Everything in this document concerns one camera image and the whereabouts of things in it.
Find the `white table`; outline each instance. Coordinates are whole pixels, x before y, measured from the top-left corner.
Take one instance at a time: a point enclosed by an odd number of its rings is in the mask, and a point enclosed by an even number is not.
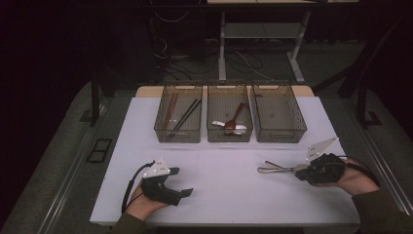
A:
[[[153,130],[159,97],[136,97],[96,200],[91,222],[113,225],[129,180],[146,163],[164,157],[180,168],[166,186],[180,191],[194,188],[177,207],[156,212],[153,226],[314,226],[356,225],[351,196],[339,188],[318,188],[290,174],[263,175],[257,168],[270,160],[282,166],[305,163],[308,145],[335,136],[318,97],[298,97],[308,131],[296,144],[207,141],[207,100],[203,100],[201,143],[159,143]],[[329,152],[343,155],[339,143]]]

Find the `transparent plastic bin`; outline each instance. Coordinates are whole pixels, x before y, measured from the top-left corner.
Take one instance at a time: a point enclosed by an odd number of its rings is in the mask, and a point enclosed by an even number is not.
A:
[[[225,130],[222,126],[212,125],[213,121],[226,123],[233,119],[240,103],[244,107],[236,122],[237,125],[246,126],[244,131]],[[208,82],[206,128],[209,142],[249,142],[253,124],[244,81]]]
[[[168,82],[164,86],[154,130],[159,142],[201,142],[203,85]]]
[[[258,142],[298,143],[307,131],[288,81],[253,81],[250,100]]]

